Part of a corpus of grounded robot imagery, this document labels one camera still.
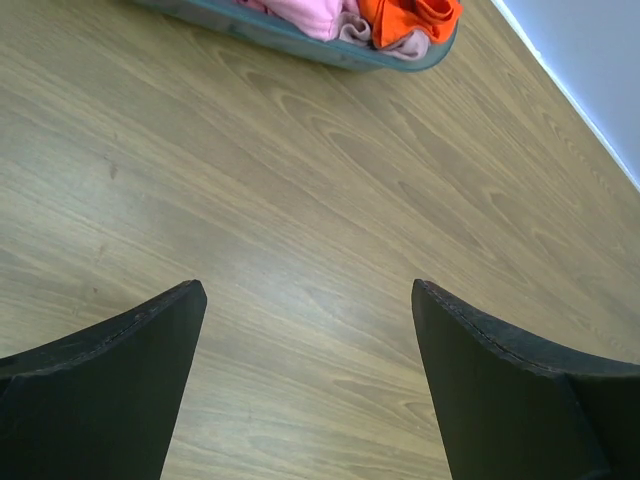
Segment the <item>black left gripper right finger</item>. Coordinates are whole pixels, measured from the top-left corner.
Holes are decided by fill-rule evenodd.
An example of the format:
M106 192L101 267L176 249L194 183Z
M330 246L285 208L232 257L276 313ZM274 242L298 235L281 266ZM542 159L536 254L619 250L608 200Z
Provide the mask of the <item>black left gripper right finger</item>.
M535 335L416 280L421 360L455 479L635 479L639 368Z

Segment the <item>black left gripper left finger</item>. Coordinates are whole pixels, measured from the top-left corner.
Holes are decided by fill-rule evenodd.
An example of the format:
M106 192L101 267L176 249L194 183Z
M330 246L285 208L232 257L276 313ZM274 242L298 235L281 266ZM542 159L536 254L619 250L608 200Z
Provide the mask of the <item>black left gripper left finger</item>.
M186 281L2 358L2 478L160 478L206 306Z

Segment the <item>orange t shirt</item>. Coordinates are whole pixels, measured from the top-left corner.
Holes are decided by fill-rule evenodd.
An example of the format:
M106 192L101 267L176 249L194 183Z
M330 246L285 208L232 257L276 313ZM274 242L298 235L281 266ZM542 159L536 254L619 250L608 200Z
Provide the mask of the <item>orange t shirt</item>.
M424 33L432 44L446 43L463 12L455 0L359 0L357 4L377 48L389 47L413 31Z

